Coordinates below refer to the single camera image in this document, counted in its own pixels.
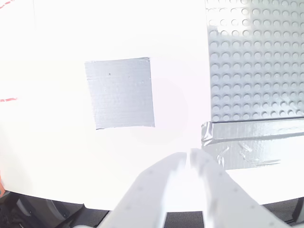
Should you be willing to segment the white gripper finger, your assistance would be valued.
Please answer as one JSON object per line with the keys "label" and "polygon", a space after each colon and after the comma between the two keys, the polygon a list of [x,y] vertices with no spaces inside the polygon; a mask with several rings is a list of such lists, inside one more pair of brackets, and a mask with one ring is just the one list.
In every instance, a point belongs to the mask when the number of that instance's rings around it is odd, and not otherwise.
{"label": "white gripper finger", "polygon": [[190,164],[202,181],[203,219],[206,228],[286,228],[265,207],[252,199],[222,167],[202,149],[190,151]]}
{"label": "white gripper finger", "polygon": [[142,171],[98,225],[99,228],[162,228],[166,219],[166,197],[187,154],[171,154]]}

